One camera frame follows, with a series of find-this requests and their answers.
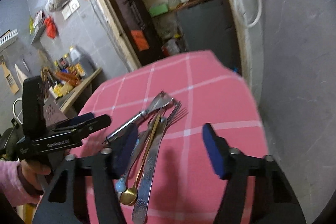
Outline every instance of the cutting board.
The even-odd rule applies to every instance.
[[[11,89],[12,93],[15,94],[19,91],[19,87],[17,86],[13,75],[11,74],[10,70],[7,69],[6,64],[4,62],[3,56],[0,57],[0,63],[4,72],[5,79]]]

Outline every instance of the doorway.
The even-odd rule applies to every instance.
[[[228,0],[110,0],[142,65],[184,51],[212,50],[241,73]]]

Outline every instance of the pink sleeve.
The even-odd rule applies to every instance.
[[[30,196],[23,188],[17,173],[19,165],[16,161],[0,160],[0,188],[13,207],[38,203],[39,198]]]

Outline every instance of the shelf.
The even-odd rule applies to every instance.
[[[3,35],[0,38],[0,51],[4,50],[6,47],[14,43],[17,39],[17,29]]]
[[[177,7],[174,10],[169,10],[169,11],[163,13],[163,14],[153,16],[152,18],[163,16],[163,15],[166,15],[166,14],[169,14],[169,13],[174,13],[174,12],[177,12],[177,11],[180,11],[180,10],[183,10],[183,9],[187,9],[187,8],[192,7],[192,6],[199,5],[199,4],[201,4],[203,2],[206,2],[206,1],[211,1],[211,0],[194,0],[194,1],[188,2],[186,4],[180,5],[179,7]]]
[[[43,17],[40,22],[35,26],[34,31],[31,34],[31,41],[30,43],[33,44],[38,39],[40,39],[41,35],[44,33],[46,25],[44,25],[45,17]]]

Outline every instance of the pink checkered tablecloth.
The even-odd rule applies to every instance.
[[[164,90],[182,102],[188,114],[165,134],[157,159],[149,200],[148,224],[212,223],[226,182],[213,172],[201,135],[210,122],[217,134],[243,153],[263,157],[268,153],[263,126],[254,99],[244,80],[223,67],[210,51],[180,54],[109,80],[92,94],[81,114],[108,114],[111,125],[72,149],[78,157],[101,150],[105,136],[122,125]],[[132,186],[139,161],[127,182]],[[248,223],[253,190],[248,187],[242,223]],[[93,189],[88,184],[88,209],[98,224]],[[122,205],[127,223],[133,206]]]

